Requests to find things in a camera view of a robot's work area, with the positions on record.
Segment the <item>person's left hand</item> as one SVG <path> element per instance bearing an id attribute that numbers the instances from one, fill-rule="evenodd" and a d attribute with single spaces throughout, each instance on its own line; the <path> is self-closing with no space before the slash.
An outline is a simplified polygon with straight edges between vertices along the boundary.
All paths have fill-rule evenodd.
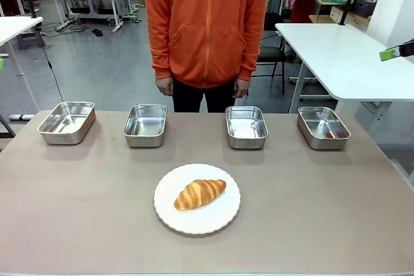
<path id="1" fill-rule="evenodd" d="M 234 81 L 234 98 L 243 98 L 248 94 L 250 80 L 235 79 Z"/>

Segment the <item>person's right hand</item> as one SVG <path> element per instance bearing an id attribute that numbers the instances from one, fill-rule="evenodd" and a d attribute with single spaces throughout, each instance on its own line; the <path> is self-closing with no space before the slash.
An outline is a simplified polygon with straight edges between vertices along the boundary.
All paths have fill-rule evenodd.
<path id="1" fill-rule="evenodd" d="M 162 78 L 156 79 L 155 85 L 159 89 L 159 91 L 165 96 L 172 96 L 173 95 L 173 78 Z"/>

